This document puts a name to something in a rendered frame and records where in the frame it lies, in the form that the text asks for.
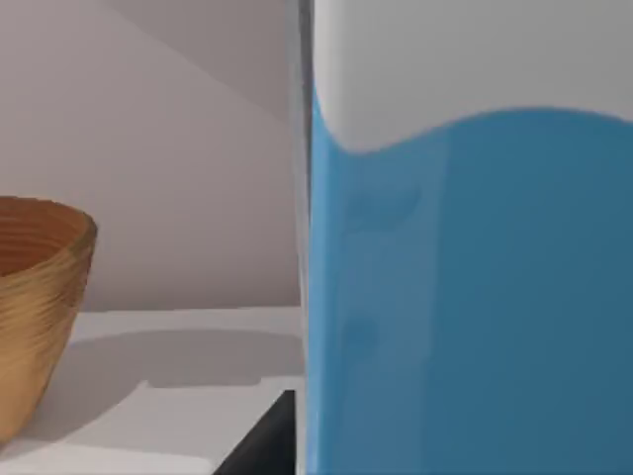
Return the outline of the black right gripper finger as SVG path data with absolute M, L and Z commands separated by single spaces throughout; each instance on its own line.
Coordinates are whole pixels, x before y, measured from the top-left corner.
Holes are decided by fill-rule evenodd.
M 213 475 L 296 475 L 296 391 L 285 390 Z

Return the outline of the blue and white bottle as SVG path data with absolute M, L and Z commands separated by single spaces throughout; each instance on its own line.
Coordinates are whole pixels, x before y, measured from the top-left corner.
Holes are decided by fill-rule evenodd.
M 633 0 L 290 0 L 301 475 L 633 475 Z

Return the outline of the woven wooden basket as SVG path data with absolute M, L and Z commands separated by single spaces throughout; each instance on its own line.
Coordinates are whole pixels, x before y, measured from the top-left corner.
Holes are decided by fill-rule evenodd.
M 82 304 L 97 234 L 77 208 L 0 196 L 0 446 L 44 396 Z

